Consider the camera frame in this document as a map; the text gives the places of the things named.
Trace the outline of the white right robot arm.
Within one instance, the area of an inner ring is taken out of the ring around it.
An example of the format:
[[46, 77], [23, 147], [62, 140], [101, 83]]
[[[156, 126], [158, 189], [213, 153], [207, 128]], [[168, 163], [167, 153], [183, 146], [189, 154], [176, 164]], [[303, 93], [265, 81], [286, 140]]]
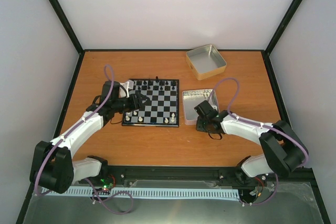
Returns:
[[263, 123], [242, 118], [231, 111], [218, 112], [208, 101], [198, 104], [196, 130], [210, 137], [217, 134], [234, 135], [261, 146], [263, 153], [247, 156], [235, 169], [235, 177], [241, 185], [247, 185], [258, 175], [275, 174], [289, 176], [308, 161], [309, 152], [291, 126], [282, 120]]

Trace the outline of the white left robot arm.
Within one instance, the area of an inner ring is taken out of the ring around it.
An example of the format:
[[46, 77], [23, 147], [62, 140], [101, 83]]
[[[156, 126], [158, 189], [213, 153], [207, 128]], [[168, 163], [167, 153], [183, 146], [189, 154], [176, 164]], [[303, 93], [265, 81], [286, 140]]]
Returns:
[[100, 184], [108, 180], [107, 160], [88, 156], [73, 161], [73, 157], [116, 113], [133, 112], [145, 106], [149, 97], [139, 90], [130, 93], [133, 84], [131, 80], [125, 83], [106, 81], [101, 94], [72, 127], [50, 142], [41, 141], [36, 145], [29, 178], [36, 194], [41, 194], [40, 187], [62, 194], [75, 182], [90, 177]]

